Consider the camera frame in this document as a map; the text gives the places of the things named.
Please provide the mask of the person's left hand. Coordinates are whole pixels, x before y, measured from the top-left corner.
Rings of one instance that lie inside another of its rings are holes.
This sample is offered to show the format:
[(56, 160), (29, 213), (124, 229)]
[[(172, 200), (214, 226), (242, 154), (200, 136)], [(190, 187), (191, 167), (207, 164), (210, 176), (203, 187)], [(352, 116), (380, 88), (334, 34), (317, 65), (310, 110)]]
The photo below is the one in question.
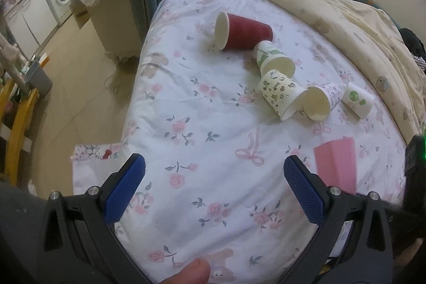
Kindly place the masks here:
[(207, 284), (210, 266), (206, 260), (196, 258), (179, 273), (163, 280), (160, 284)]

